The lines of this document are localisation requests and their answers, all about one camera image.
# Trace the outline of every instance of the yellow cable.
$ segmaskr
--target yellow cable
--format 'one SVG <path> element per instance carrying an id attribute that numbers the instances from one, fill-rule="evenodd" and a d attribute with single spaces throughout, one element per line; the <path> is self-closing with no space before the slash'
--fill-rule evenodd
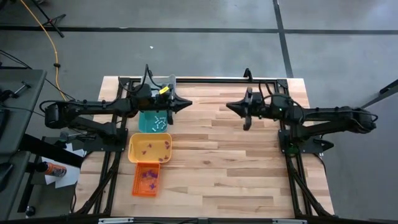
<path id="1" fill-rule="evenodd" d="M 40 23 L 40 21 L 36 18 L 35 14 L 33 14 L 33 12 L 29 9 L 29 7 L 25 4 L 24 0 L 21 0 L 21 2 L 23 3 L 23 5 L 25 6 L 25 8 L 30 12 L 30 14 L 33 16 L 33 18 L 36 20 L 36 22 L 40 25 L 40 27 L 43 29 L 43 31 L 45 32 L 45 35 L 47 35 L 47 37 L 49 38 L 52 48 L 54 49 L 54 54 L 55 54 L 55 63 L 58 64 L 58 53 L 57 53 L 57 48 L 55 48 L 55 44 L 52 41 L 49 33 L 45 30 L 44 26 Z M 55 84 L 57 84 L 57 87 L 59 90 L 61 90 L 60 85 L 58 84 L 58 67 L 55 67 Z M 60 94 L 63 98 L 63 100 L 67 101 L 67 99 L 65 98 L 65 95 L 60 91 Z"/>

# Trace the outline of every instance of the concrete floor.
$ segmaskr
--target concrete floor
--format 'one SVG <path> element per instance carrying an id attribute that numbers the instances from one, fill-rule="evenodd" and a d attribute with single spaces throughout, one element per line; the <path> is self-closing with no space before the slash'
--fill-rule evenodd
<path id="1" fill-rule="evenodd" d="M 279 0 L 279 5 L 285 29 L 398 29 L 395 0 Z M 47 0 L 43 9 L 50 16 L 66 13 L 61 26 L 277 28 L 272 0 Z M 19 3 L 0 11 L 0 25 L 4 24 L 36 26 Z M 62 90 L 79 99 L 96 100 L 103 76 L 142 75 L 146 63 L 155 75 L 240 77 L 249 67 L 255 77 L 286 77 L 278 34 L 65 32 L 63 39 L 51 35 L 62 65 Z M 311 106 L 334 107 L 361 106 L 397 79 L 396 37 L 287 34 L 286 41 L 294 77 L 305 79 Z M 0 49 L 47 70 L 47 78 L 55 80 L 53 51 L 44 33 L 1 31 Z M 39 101 L 49 99 L 61 98 L 45 84 Z M 37 115 L 27 132 L 38 138 L 59 134 L 45 128 Z M 325 154 L 336 214 L 384 218 L 370 217 L 366 205 L 358 203 L 359 196 L 350 193 L 360 186 L 346 175 L 342 162 L 347 161 L 340 156 L 338 150 Z M 37 217 L 68 213 L 72 188 L 44 186 L 35 192 L 31 205 L 37 206 Z M 54 195 L 63 200 L 54 201 Z"/>

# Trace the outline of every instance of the table frame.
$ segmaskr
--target table frame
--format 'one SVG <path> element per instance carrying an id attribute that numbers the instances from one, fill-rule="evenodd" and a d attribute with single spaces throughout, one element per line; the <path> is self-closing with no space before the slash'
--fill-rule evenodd
<path id="1" fill-rule="evenodd" d="M 140 77 L 124 77 L 121 78 L 121 83 L 123 85 L 128 84 L 128 88 L 130 89 L 134 83 L 139 83 L 141 80 Z M 244 76 L 242 78 L 226 78 L 226 77 L 177 77 L 177 83 L 242 83 L 242 84 L 253 84 L 253 83 L 267 83 L 268 85 L 272 85 L 275 89 L 276 93 L 280 92 L 280 89 L 283 89 L 283 94 L 289 95 L 289 86 L 287 84 L 287 79 L 270 79 L 270 78 L 253 78 L 250 70 L 247 68 L 245 70 Z M 119 85 L 117 96 L 121 97 L 123 93 L 123 89 Z M 113 115 L 112 122 L 115 123 L 117 121 L 117 116 Z M 127 118 L 123 117 L 121 120 L 121 128 L 126 128 Z M 285 130 L 285 124 L 280 121 L 280 129 Z M 91 195 L 91 197 L 85 202 L 81 209 L 76 211 L 75 213 L 71 213 L 64 217 L 48 217 L 48 218 L 31 218 L 28 220 L 13 220 L 10 223 L 106 223 L 106 219 L 113 218 L 111 217 L 112 205 L 113 205 L 113 197 L 114 191 L 116 188 L 116 180 L 118 177 L 118 169 L 119 162 L 121 158 L 121 152 L 115 152 L 114 161 L 111 167 L 108 169 L 108 164 L 111 158 L 112 152 L 105 152 L 103 166 L 100 175 L 100 182 Z M 366 222 L 359 220 L 349 220 L 344 218 L 338 218 L 337 216 L 314 216 L 312 214 L 312 206 L 319 206 L 320 204 L 316 201 L 315 203 L 311 198 L 308 197 L 308 193 L 310 196 L 312 195 L 310 190 L 306 185 L 304 167 L 301 153 L 298 153 L 296 157 L 294 157 L 297 163 L 297 170 L 293 167 L 293 170 L 289 169 L 289 166 L 292 166 L 292 157 L 288 154 L 285 154 L 285 160 L 287 164 L 287 172 L 289 178 L 289 186 L 290 193 L 292 196 L 292 206 L 294 210 L 294 219 L 272 219 L 272 218 L 192 218 L 192 217 L 129 217 L 129 218 L 115 218 L 115 221 L 120 221 L 121 223 L 133 223 L 133 222 L 141 222 L 141 223 L 164 223 L 164 222 L 177 222 L 178 224 L 183 223 L 191 223 L 195 222 L 196 224 L 216 224 L 216 223 L 374 223 L 374 222 Z M 101 201 L 103 196 L 103 189 L 106 187 L 108 182 L 110 181 L 109 186 L 109 194 L 106 201 L 106 206 L 103 212 L 101 210 Z M 303 199 L 305 205 L 305 214 L 302 213 L 299 207 L 299 199 L 297 197 L 297 189 L 295 187 L 295 183 L 298 183 L 299 187 L 303 192 Z M 93 214 L 88 214 L 91 208 L 94 206 Z"/>

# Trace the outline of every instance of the wooden tabletop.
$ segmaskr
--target wooden tabletop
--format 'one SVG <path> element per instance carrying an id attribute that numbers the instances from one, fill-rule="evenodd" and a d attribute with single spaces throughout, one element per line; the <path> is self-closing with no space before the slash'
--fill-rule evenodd
<path id="1" fill-rule="evenodd" d="M 292 78 L 288 84 L 292 98 L 309 107 L 304 80 Z M 173 153 L 171 160 L 161 165 L 158 195 L 131 195 L 136 165 L 125 152 L 112 216 L 294 217 L 285 158 L 277 140 L 279 122 L 253 118 L 251 129 L 243 131 L 243 119 L 225 107 L 227 102 L 241 100 L 248 86 L 258 91 L 257 85 L 248 84 L 178 83 L 177 94 L 193 104 L 175 114 L 174 125 L 167 130 L 172 135 Z M 114 100 L 117 89 L 117 77 L 104 77 L 99 100 Z M 96 115 L 94 120 L 104 123 L 111 121 L 111 116 Z M 137 122 L 138 116 L 127 121 L 129 138 L 139 132 Z M 97 187 L 103 156 L 103 152 L 94 152 L 83 163 L 75 210 Z M 303 164 L 309 189 L 326 211 L 333 213 L 322 164 L 311 154 L 303 155 Z M 304 211 L 302 193 L 297 192 Z"/>

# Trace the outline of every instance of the white paper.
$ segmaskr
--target white paper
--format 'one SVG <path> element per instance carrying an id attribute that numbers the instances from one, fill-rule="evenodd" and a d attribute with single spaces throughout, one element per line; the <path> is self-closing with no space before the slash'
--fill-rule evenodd
<path id="1" fill-rule="evenodd" d="M 76 150 L 74 151 L 72 148 L 72 144 L 68 143 L 67 144 L 67 148 L 65 149 L 66 151 L 72 152 L 78 156 L 83 157 L 85 154 L 85 151 L 82 149 Z M 65 176 L 63 177 L 54 177 L 54 176 L 50 176 L 50 175 L 45 175 L 45 182 L 46 184 L 51 184 L 53 182 L 55 182 L 55 188 L 60 188 L 60 187 L 64 187 L 64 186 L 69 186 L 69 185 L 73 185 L 77 182 L 77 180 L 79 179 L 79 175 L 80 175 L 80 169 L 74 166 L 70 166 L 70 165 L 66 165 L 66 164 L 62 164 L 60 162 L 56 162 L 52 159 L 48 159 L 43 157 L 42 158 L 43 162 L 51 162 L 53 164 L 57 164 L 57 165 L 61 165 L 61 166 L 65 166 L 67 168 L 67 173 L 65 174 Z"/>

